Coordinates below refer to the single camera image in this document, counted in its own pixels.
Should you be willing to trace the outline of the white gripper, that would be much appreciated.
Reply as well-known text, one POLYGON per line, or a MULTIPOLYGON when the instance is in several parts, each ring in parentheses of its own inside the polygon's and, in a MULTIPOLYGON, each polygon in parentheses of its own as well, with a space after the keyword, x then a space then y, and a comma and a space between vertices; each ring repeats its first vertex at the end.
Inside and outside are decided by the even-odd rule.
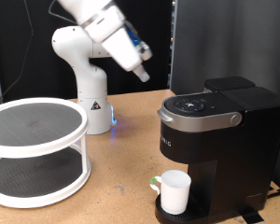
POLYGON ((133 71, 142 82, 150 79, 142 57, 124 28, 125 16, 116 4, 106 4, 87 21, 83 28, 93 42, 99 43, 126 71, 133 71))

